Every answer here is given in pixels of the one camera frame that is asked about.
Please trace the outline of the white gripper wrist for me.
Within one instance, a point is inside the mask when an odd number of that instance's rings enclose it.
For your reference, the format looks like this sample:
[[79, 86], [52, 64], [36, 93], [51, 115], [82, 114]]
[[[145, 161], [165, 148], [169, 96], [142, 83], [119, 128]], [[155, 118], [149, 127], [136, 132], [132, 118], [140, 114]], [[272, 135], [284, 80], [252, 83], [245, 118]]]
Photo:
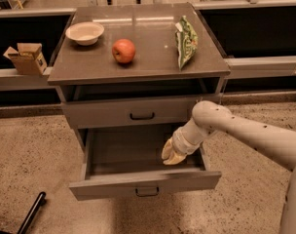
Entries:
[[179, 164], [186, 158], [185, 155], [193, 154], [214, 133], [215, 130], [198, 126], [194, 119], [190, 119], [173, 133], [172, 138], [166, 141], [162, 150], [164, 164]]

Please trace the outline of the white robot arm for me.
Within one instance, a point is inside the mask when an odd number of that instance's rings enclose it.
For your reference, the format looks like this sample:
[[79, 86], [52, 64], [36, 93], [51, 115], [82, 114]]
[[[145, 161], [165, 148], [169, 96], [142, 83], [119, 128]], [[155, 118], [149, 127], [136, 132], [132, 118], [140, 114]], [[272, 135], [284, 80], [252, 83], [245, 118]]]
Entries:
[[296, 132], [236, 116], [225, 106], [203, 100], [193, 107], [190, 120], [166, 142], [163, 162], [182, 162], [216, 131], [234, 137], [292, 172], [278, 234], [296, 234]]

